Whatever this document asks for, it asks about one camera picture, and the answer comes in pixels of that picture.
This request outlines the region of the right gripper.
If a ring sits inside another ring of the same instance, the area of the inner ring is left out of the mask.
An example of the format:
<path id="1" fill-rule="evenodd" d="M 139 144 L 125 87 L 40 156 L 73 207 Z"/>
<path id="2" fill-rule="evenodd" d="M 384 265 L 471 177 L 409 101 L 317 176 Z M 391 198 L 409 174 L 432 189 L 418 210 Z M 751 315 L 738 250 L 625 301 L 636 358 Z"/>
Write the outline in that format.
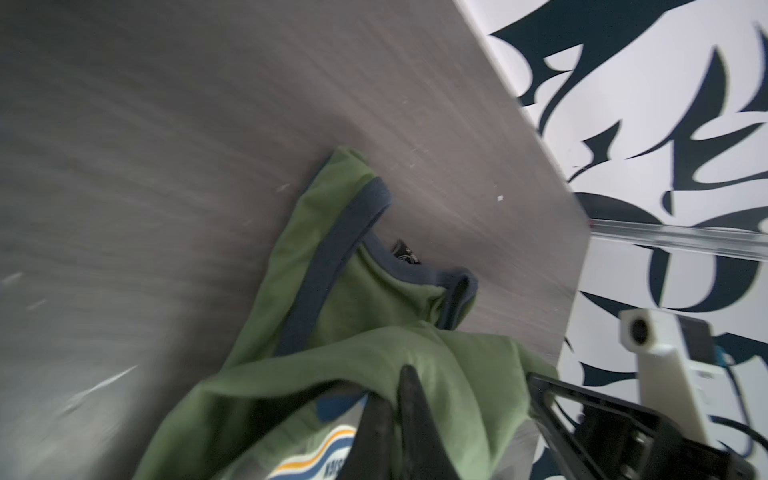
<path id="1" fill-rule="evenodd" d="M 687 439 L 661 413 L 538 374 L 533 418 L 566 479 L 755 479 L 734 452 Z"/>

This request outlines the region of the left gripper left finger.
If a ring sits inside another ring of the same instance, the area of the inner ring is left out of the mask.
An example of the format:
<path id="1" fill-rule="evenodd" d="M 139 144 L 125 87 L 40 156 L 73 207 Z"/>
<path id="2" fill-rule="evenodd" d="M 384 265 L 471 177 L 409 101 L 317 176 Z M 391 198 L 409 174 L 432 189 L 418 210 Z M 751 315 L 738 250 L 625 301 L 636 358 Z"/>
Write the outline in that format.
<path id="1" fill-rule="evenodd" d="M 393 432 L 392 406 L 386 399 L 370 394 L 337 480 L 389 480 Z"/>

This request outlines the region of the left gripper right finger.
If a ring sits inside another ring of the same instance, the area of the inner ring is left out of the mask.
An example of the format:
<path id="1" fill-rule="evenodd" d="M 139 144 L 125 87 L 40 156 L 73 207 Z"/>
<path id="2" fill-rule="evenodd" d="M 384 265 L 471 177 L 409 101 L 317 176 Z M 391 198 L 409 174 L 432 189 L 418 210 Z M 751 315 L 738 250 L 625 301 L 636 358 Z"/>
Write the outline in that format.
<path id="1" fill-rule="evenodd" d="M 458 480 L 433 419 L 418 372 L 412 365 L 400 371 L 398 405 L 402 438 L 402 478 Z"/>

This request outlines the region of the green tank top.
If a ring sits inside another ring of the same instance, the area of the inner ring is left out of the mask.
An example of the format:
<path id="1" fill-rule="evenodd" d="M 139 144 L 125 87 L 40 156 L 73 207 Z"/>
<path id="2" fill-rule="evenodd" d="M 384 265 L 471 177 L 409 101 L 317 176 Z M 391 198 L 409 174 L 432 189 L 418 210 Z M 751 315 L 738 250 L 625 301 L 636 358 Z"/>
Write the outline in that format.
<path id="1" fill-rule="evenodd" d="M 409 263 L 374 225 L 391 202 L 363 155 L 335 150 L 299 197 L 222 369 L 168 414 L 139 479 L 337 479 L 370 394 L 394 412 L 416 368 L 459 479 L 493 476 L 528 419 L 530 373 L 554 368 L 506 336 L 459 324 L 477 294 L 462 268 Z"/>

